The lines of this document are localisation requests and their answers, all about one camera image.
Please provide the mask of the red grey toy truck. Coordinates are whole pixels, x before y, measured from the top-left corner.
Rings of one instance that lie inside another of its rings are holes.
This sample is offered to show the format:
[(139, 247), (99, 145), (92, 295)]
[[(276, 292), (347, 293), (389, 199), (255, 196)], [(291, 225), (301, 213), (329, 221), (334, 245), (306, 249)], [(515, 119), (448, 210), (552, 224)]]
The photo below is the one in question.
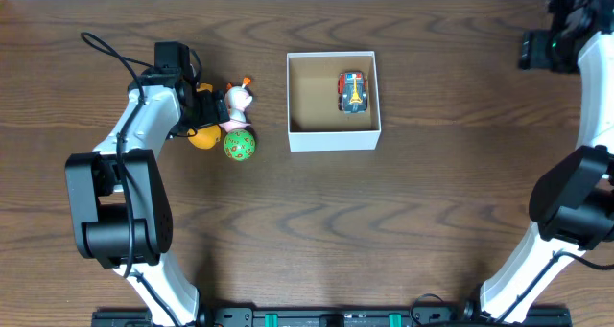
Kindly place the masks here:
[(364, 73), (340, 73), (337, 90), (339, 111), (357, 114), (368, 110), (368, 83)]

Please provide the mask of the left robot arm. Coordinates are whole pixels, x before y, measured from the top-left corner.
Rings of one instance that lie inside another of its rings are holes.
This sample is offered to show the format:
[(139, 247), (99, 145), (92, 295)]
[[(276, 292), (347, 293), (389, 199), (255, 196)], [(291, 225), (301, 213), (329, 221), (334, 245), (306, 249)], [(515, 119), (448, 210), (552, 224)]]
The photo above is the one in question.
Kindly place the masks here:
[(156, 43), (154, 62), (131, 77), (111, 133), (91, 152), (70, 155), (64, 170), (79, 253), (123, 276), (147, 307), (100, 309), (91, 323), (212, 326), (171, 251), (173, 217), (157, 158), (166, 140), (228, 121), (224, 94), (199, 88), (200, 59), (174, 41)]

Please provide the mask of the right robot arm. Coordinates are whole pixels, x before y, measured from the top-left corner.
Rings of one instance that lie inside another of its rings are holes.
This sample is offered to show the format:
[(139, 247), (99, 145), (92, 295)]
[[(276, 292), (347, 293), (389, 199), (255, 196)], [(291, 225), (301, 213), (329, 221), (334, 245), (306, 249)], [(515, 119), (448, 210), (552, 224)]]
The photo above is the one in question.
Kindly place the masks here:
[(552, 25), (523, 34), (519, 66), (581, 77), (575, 150), (541, 176), (519, 245), (479, 288), (473, 321), (504, 326), (530, 318), (536, 298), (569, 264), (613, 239), (613, 0), (550, 0)]

